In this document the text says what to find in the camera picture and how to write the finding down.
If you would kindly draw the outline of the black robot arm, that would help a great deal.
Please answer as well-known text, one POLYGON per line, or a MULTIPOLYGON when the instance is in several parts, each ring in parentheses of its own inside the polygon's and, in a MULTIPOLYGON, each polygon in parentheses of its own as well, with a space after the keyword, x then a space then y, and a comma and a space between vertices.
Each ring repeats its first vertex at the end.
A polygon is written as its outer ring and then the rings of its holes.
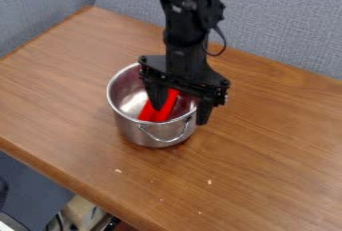
POLYGON ((197 123, 209 122, 213 109, 226 103, 230 81, 210 66, 209 35, 219 29, 226 6, 221 0, 159 0, 166 17, 163 55, 139 57, 141 79, 149 99, 161 110, 169 90, 198 99, 197 123))

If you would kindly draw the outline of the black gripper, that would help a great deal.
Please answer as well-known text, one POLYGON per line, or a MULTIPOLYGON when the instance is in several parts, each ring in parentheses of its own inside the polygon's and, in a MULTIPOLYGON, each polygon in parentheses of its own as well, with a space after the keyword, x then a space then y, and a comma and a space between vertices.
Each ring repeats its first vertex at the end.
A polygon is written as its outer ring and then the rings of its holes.
POLYGON ((138 62, 142 66, 141 77, 149 99, 155 110, 161 110, 174 88, 198 97, 197 124, 206 125, 214 106, 227 102, 230 81, 209 65, 207 56, 219 56, 207 51, 209 39, 189 47, 166 44, 165 55, 143 55, 138 62))

